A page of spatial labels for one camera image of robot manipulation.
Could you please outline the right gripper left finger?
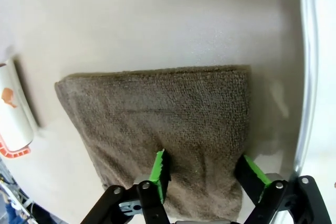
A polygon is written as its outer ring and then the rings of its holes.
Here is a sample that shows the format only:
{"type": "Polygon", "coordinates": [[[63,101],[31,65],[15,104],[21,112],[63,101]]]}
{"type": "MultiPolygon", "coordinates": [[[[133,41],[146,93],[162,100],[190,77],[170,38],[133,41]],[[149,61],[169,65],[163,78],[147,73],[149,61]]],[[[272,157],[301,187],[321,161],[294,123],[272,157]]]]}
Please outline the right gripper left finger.
{"type": "Polygon", "coordinates": [[[121,185],[110,186],[81,223],[125,224],[136,215],[142,215],[145,223],[170,223],[163,206],[169,181],[170,156],[161,150],[156,154],[148,179],[128,189],[121,185]]]}

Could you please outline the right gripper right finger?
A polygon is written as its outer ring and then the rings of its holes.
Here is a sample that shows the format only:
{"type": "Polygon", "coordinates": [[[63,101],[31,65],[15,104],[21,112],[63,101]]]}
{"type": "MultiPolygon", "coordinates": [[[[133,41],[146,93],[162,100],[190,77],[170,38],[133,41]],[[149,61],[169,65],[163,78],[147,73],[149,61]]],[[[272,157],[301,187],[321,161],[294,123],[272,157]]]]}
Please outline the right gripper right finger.
{"type": "Polygon", "coordinates": [[[287,211],[294,223],[331,223],[315,179],[270,180],[249,158],[242,155],[234,175],[255,205],[245,223],[271,223],[276,213],[287,211]]]}

